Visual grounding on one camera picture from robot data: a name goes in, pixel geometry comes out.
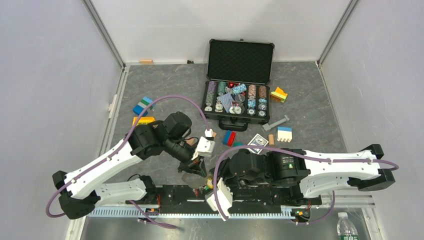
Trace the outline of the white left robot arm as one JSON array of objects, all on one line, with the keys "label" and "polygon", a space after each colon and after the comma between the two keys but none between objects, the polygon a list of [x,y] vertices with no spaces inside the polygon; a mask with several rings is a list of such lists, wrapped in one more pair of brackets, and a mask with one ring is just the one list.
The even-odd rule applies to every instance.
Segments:
[{"label": "white left robot arm", "polygon": [[180,162],[178,172],[206,177],[201,152],[210,149],[214,132],[211,128],[206,129],[205,136],[190,145],[186,137],[191,133],[191,126],[191,119],[179,111],[165,120],[133,126],[125,138],[87,165],[72,172],[55,172],[52,179],[57,189],[55,196],[63,211],[60,215],[75,220],[88,215],[96,207],[114,202],[142,200],[145,204],[153,203],[157,190],[145,182],[148,180],[146,176],[130,182],[105,181],[162,152]]}]

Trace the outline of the yellow key tag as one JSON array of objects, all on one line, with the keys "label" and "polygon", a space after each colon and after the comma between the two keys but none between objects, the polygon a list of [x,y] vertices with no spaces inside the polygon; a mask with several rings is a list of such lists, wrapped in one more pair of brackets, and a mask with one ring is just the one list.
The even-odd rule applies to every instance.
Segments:
[{"label": "yellow key tag", "polygon": [[214,182],[213,182],[213,179],[212,179],[212,178],[208,178],[208,179],[207,179],[207,181],[206,181],[206,186],[207,186],[209,189],[213,189],[213,188],[214,188]]}]

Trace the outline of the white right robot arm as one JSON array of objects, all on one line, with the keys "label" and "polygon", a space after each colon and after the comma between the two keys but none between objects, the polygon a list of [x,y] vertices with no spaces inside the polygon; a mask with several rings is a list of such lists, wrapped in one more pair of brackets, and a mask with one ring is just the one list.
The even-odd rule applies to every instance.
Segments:
[{"label": "white right robot arm", "polygon": [[398,165],[383,160],[379,144],[353,153],[321,153],[303,149],[240,145],[218,159],[213,183],[227,187],[239,181],[247,185],[269,184],[289,188],[289,199],[302,204],[307,199],[355,187],[360,192],[387,189],[396,180]]}]

